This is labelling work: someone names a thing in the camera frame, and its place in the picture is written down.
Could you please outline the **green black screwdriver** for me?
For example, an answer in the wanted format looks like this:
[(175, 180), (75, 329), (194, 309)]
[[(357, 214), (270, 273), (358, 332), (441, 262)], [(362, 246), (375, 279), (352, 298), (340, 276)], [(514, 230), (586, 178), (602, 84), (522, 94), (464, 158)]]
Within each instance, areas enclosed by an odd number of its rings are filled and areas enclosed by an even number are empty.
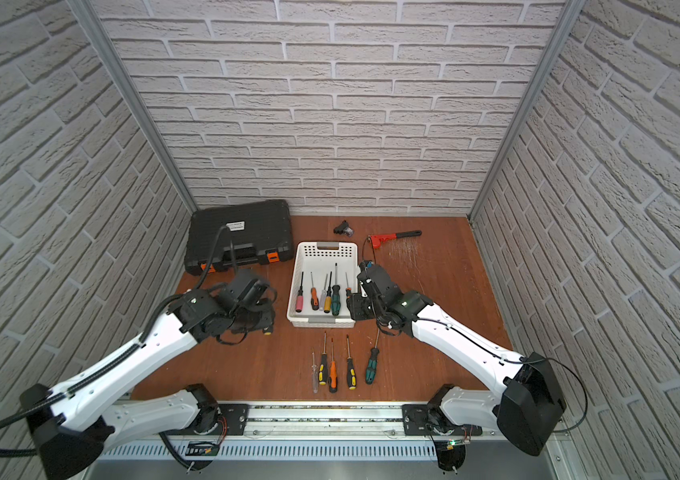
[(331, 289), (330, 311), (333, 316), (337, 317), (341, 311), (340, 285), (335, 283), (331, 286)]

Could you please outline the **pink handle screwdriver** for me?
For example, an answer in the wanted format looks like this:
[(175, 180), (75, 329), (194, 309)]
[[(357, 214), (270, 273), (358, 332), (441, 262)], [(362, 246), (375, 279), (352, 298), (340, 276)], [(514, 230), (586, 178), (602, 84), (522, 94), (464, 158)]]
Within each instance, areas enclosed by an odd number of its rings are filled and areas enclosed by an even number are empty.
[(297, 313), (302, 313), (304, 309), (304, 275), (305, 273), (302, 272), (300, 276), (300, 284), (295, 301), (295, 311)]

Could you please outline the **green handle screwdriver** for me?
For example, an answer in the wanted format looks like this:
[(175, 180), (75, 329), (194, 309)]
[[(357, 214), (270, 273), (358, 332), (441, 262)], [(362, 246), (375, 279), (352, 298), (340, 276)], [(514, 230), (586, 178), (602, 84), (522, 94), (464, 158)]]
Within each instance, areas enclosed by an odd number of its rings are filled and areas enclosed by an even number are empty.
[(376, 379), (377, 369), (378, 369), (378, 357), (380, 354), (379, 349), (379, 336), (380, 332), (377, 332), (375, 337), (375, 342), (370, 350), (370, 356), (367, 362), (365, 370), (365, 383), (367, 385), (372, 385)]

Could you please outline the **yellow handle screwdriver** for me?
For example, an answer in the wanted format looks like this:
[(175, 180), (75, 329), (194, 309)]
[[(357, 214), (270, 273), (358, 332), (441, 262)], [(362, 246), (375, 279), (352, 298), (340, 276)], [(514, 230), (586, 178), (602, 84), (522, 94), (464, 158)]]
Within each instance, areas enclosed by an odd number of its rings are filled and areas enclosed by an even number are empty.
[(333, 273), (330, 272), (327, 277), (327, 288), (323, 306), (323, 310), (327, 314), (332, 311), (332, 277)]

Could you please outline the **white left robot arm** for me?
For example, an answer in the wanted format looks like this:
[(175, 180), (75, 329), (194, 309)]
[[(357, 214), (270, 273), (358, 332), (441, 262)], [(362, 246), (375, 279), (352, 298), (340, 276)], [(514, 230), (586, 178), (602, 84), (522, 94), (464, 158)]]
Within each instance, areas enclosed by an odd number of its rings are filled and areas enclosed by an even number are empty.
[(236, 269), (230, 282), (197, 283), (162, 300), (144, 331), (83, 373), (53, 387), (36, 384), (21, 396), (20, 412), (0, 420), (0, 458), (40, 458), (50, 479), (85, 471), (104, 452), (172, 431), (228, 433), (221, 407), (202, 384), (165, 397), (121, 403), (120, 398), (173, 358), (230, 331), (272, 333), (277, 292), (263, 277)]

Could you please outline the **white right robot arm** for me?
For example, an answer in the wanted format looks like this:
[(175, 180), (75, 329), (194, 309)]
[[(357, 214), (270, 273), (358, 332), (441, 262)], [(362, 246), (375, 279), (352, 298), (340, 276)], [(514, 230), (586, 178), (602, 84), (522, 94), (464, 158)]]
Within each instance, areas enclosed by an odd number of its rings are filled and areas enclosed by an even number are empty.
[(537, 456), (552, 434), (565, 431), (559, 423), (567, 402), (553, 369), (556, 359), (523, 355), (488, 340), (426, 295), (403, 292), (374, 262), (361, 262), (358, 274), (345, 283), (353, 320), (373, 320), (386, 335), (406, 334), (432, 346), (487, 389), (479, 395), (445, 384), (426, 404), (404, 406), (408, 434), (469, 438), (496, 429), (522, 452)]

